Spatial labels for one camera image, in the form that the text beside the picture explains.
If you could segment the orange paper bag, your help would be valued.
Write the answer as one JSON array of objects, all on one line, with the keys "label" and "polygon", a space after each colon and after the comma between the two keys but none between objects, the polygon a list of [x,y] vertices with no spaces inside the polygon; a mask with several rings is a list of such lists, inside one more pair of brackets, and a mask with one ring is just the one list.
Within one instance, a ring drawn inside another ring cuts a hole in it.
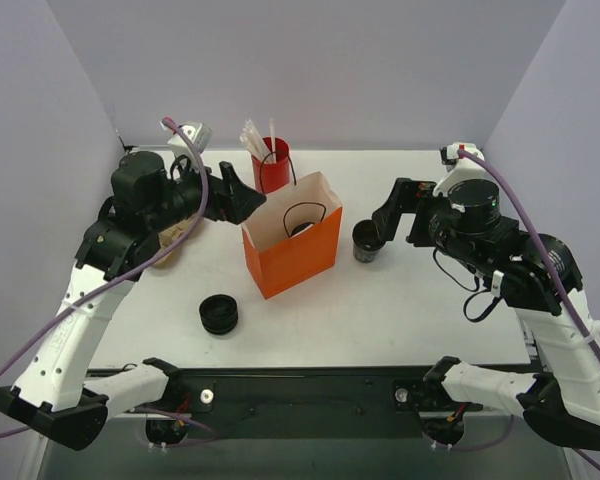
[{"label": "orange paper bag", "polygon": [[[270,299],[333,267],[343,205],[322,172],[268,194],[241,225],[245,261],[261,295]],[[291,238],[303,222],[315,225]]]}]

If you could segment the black cup lid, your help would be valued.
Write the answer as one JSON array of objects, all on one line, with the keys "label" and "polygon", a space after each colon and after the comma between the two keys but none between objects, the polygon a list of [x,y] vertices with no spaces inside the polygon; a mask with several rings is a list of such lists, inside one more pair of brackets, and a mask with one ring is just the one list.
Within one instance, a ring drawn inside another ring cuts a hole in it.
[{"label": "black cup lid", "polygon": [[298,224],[291,230],[290,237],[296,237],[304,231],[308,230],[309,228],[313,227],[314,225],[314,222],[303,222],[301,224]]}]

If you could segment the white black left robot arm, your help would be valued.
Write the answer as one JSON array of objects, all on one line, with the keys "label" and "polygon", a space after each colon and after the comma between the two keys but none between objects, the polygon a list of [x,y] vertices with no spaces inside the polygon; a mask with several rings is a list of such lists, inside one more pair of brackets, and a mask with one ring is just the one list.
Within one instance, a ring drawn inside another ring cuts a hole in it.
[{"label": "white black left robot arm", "polygon": [[97,380],[87,370],[115,311],[159,252],[161,232],[185,219],[239,225],[265,203],[231,163],[221,162],[220,173],[184,157],[167,169],[150,151],[120,160],[112,195],[76,253],[60,321],[14,384],[0,387],[1,413],[80,451],[121,413],[150,403],[162,411],[179,406],[180,370],[163,360]]}]

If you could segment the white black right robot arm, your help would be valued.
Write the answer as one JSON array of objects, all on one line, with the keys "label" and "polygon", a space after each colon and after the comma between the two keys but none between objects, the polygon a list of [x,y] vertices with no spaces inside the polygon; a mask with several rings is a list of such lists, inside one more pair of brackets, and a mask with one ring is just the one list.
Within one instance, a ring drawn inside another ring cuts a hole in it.
[{"label": "white black right robot arm", "polygon": [[571,251],[502,215],[489,180],[465,180],[440,196],[434,187],[397,179],[371,217],[379,242],[394,238],[402,215],[413,215],[408,243],[432,247],[480,278],[494,303],[512,308],[530,330],[546,369],[503,372],[445,356],[425,375],[424,398],[437,408],[499,409],[554,445],[600,451],[600,323],[589,315]]}]

